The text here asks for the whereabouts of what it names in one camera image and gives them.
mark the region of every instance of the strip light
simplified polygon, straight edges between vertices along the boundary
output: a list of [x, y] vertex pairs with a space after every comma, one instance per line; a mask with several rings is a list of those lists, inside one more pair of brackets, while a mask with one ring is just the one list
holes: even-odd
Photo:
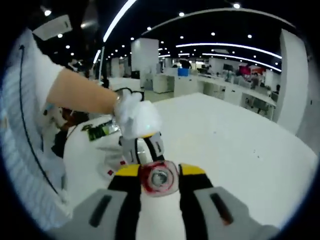
[[262, 50], [262, 49], [252, 47], [252, 46], [245, 46], [245, 45], [232, 44], [232, 43], [222, 43], [222, 42], [189, 43], [189, 44], [177, 45], [176, 47], [183, 48], [183, 47], [192, 47], [192, 46], [227, 46], [227, 47], [235, 47], [235, 48], [242, 48], [242, 49], [250, 49], [250, 50], [254, 50], [257, 52], [271, 55], [271, 56], [276, 57], [278, 59], [282, 59], [282, 56], [277, 55], [277, 54], [270, 52], [270, 51]]
[[129, 8], [131, 8], [131, 6], [136, 2], [137, 0], [128, 0], [123, 7], [121, 8], [121, 10], [118, 12], [118, 14], [115, 16], [115, 18], [112, 20], [109, 28], [107, 29], [107, 31], [104, 34], [103, 37], [103, 42], [106, 42], [107, 39], [109, 38], [111, 32], [114, 30], [114, 28], [116, 27], [116, 25], [118, 24], [118, 22], [120, 21], [120, 19], [125, 15], [125, 13], [129, 10]]
[[224, 54], [213, 54], [213, 53], [202, 53], [202, 55], [205, 55], [205, 56], [217, 56], [217, 57], [227, 57], [227, 58], [231, 58], [231, 59], [245, 60], [245, 61], [248, 61], [248, 62], [252, 62], [252, 63], [255, 63], [255, 64], [260, 64], [260, 65], [266, 66], [268, 68], [271, 68], [271, 69], [277, 70], [279, 72], [282, 72], [281, 69], [276, 68], [274, 66], [262, 63], [260, 61], [256, 61], [256, 60], [252, 60], [252, 59], [248, 59], [248, 58], [244, 58], [244, 57], [240, 57], [240, 56], [224, 55]]
[[170, 56], [171, 56], [170, 54], [167, 54], [167, 55], [159, 56], [159, 58], [166, 58], [166, 57], [170, 57]]
[[101, 53], [101, 50], [98, 50], [98, 51], [96, 52], [95, 57], [94, 57], [94, 60], [93, 60], [93, 64], [95, 64], [95, 63], [97, 62], [100, 53]]

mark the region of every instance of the black wire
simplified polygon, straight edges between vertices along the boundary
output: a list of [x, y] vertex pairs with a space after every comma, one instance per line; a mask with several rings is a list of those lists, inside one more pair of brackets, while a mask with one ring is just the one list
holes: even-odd
[[34, 148], [32, 147], [32, 144], [31, 144], [31, 141], [30, 141], [30, 138], [29, 138], [29, 134], [27, 132], [27, 127], [26, 127], [26, 122], [25, 122], [25, 116], [24, 116], [24, 111], [23, 111], [23, 105], [22, 105], [22, 67], [23, 67], [23, 62], [24, 62], [24, 55], [25, 55], [25, 46], [24, 45], [21, 45], [20, 50], [22, 50], [22, 55], [21, 55], [21, 62], [20, 62], [20, 81], [19, 81], [19, 94], [20, 94], [20, 110], [21, 110], [21, 116], [22, 116], [22, 123], [23, 123], [23, 128], [24, 128], [24, 132], [25, 132], [25, 136], [26, 136], [26, 139], [27, 139], [27, 142], [30, 146], [30, 149], [31, 149], [31, 152], [33, 154], [33, 157], [34, 157], [34, 160], [36, 162], [36, 164], [38, 165], [42, 175], [44, 176], [45, 180], [47, 181], [47, 183], [49, 184], [49, 186], [53, 189], [53, 191], [57, 194], [58, 194], [58, 191], [55, 189], [55, 187], [53, 186], [53, 184], [51, 183], [51, 181], [49, 180], [46, 172], [44, 171], [44, 169], [42, 168], [40, 162], [39, 162], [39, 159], [34, 151]]

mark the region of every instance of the white sleeve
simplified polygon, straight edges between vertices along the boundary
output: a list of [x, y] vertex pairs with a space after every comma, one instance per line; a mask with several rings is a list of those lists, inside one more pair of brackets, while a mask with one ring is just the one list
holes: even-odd
[[47, 55], [44, 55], [38, 48], [33, 36], [32, 47], [35, 61], [35, 94], [39, 108], [42, 109], [52, 85], [64, 67], [53, 63]]

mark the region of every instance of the dark ceiling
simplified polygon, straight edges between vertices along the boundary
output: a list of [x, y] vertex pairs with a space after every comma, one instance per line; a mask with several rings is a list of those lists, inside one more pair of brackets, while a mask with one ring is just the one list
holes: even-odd
[[[127, 0], [46, 0], [43, 6], [50, 9], [52, 14], [45, 17], [43, 10], [32, 17], [30, 28], [34, 30], [40, 25], [56, 17], [68, 14], [73, 30], [63, 34], [62, 38], [53, 37], [47, 41], [37, 38], [40, 49], [59, 64], [66, 65], [73, 59], [87, 61], [92, 64], [98, 49], [104, 44], [102, 39], [110, 23]], [[239, 0], [242, 8], [263, 11], [279, 16], [294, 23], [297, 11], [280, 1]], [[178, 17], [179, 12], [185, 14], [217, 8], [230, 8], [233, 1], [226, 0], [137, 0], [125, 13], [113, 29], [105, 43], [105, 56], [113, 53], [113, 57], [130, 55], [131, 37], [153, 38], [164, 41], [159, 44], [163, 51], [161, 55], [170, 52], [172, 57], [178, 53], [195, 54], [200, 57], [202, 53], [212, 53], [211, 49], [227, 49], [230, 53], [235, 51], [236, 56], [253, 59], [274, 65], [279, 59], [256, 51], [243, 48], [226, 48], [211, 46], [196, 46], [176, 48], [179, 44], [190, 43], [231, 43], [246, 45], [270, 51], [280, 55], [280, 32], [287, 29], [299, 34], [293, 27], [268, 16], [240, 11], [220, 11], [198, 14], [165, 24], [154, 30], [147, 31], [147, 27], [154, 27], [170, 19]]]

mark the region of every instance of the curved light strip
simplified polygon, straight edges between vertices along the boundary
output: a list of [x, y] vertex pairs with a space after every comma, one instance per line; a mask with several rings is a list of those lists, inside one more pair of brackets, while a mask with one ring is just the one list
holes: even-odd
[[120, 21], [120, 19], [125, 15], [126, 11], [129, 10], [129, 8], [131, 8], [131, 6], [136, 2], [137, 0], [128, 0], [123, 7], [121, 8], [121, 10], [118, 12], [118, 14], [115, 16], [115, 18], [112, 20], [109, 28], [107, 29], [107, 31], [104, 34], [103, 37], [103, 41], [106, 42], [107, 39], [109, 38], [111, 32], [114, 30], [115, 26], [118, 24], [118, 22]]
[[97, 62], [100, 53], [101, 53], [101, 50], [98, 50], [98, 51], [96, 52], [95, 57], [94, 57], [94, 60], [93, 60], [93, 64], [95, 64], [95, 63]]
[[276, 15], [273, 15], [273, 14], [270, 14], [270, 13], [267, 13], [267, 12], [264, 12], [264, 11], [258, 11], [258, 10], [253, 10], [253, 9], [247, 9], [247, 8], [240, 8], [240, 9], [235, 9], [233, 7], [224, 7], [224, 8], [214, 8], [214, 9], [206, 9], [206, 10], [202, 10], [202, 11], [195, 11], [195, 12], [192, 12], [192, 13], [188, 13], [188, 14], [185, 14], [184, 16], [178, 16], [178, 17], [175, 17], [173, 19], [170, 19], [168, 21], [165, 21], [163, 23], [160, 23], [154, 27], [152, 27], [152, 29], [150, 31], [145, 31], [144, 33], [142, 33], [142, 36], [163, 26], [163, 25], [166, 25], [168, 23], [171, 23], [171, 22], [174, 22], [176, 20], [180, 20], [180, 19], [183, 19], [183, 18], [187, 18], [187, 17], [191, 17], [191, 16], [194, 16], [194, 15], [198, 15], [198, 14], [207, 14], [207, 13], [214, 13], [214, 12], [245, 12], [245, 13], [253, 13], [253, 14], [260, 14], [260, 15], [264, 15], [264, 16], [267, 16], [267, 17], [270, 17], [270, 18], [273, 18], [273, 19], [276, 19], [276, 20], [279, 20], [285, 24], [288, 24], [289, 26], [293, 27], [293, 28], [296, 28], [295, 25], [293, 25], [292, 23], [288, 22], [287, 20], [279, 17], [279, 16], [276, 16]]
[[276, 68], [276, 67], [274, 67], [274, 66], [271, 66], [271, 65], [262, 63], [262, 62], [260, 62], [260, 61], [256, 61], [256, 60], [252, 60], [252, 59], [248, 59], [248, 58], [244, 58], [244, 57], [240, 57], [240, 56], [224, 55], [224, 54], [214, 54], [214, 53], [202, 53], [202, 55], [205, 55], [205, 56], [226, 57], [226, 58], [231, 58], [231, 59], [245, 60], [245, 61], [248, 61], [248, 62], [253, 62], [253, 63], [255, 63], [255, 64], [260, 64], [260, 65], [266, 66], [266, 67], [268, 67], [268, 68], [271, 68], [271, 69], [277, 70], [277, 71], [279, 71], [279, 72], [282, 72], [281, 69]]
[[166, 57], [170, 57], [171, 55], [170, 54], [168, 54], [168, 55], [161, 55], [161, 56], [159, 56], [159, 58], [166, 58]]
[[261, 53], [264, 53], [264, 54], [271, 55], [271, 56], [276, 57], [278, 59], [282, 59], [282, 56], [277, 55], [277, 54], [275, 54], [273, 52], [270, 52], [270, 51], [262, 50], [262, 49], [259, 49], [259, 48], [256, 48], [256, 47], [252, 47], [252, 46], [245, 46], [245, 45], [232, 44], [232, 43], [221, 43], [221, 42], [189, 43], [189, 44], [177, 45], [175, 47], [176, 48], [183, 48], [183, 47], [192, 47], [192, 46], [227, 46], [227, 47], [250, 49], [250, 50], [254, 50], [254, 51], [257, 51], [257, 52], [261, 52]]

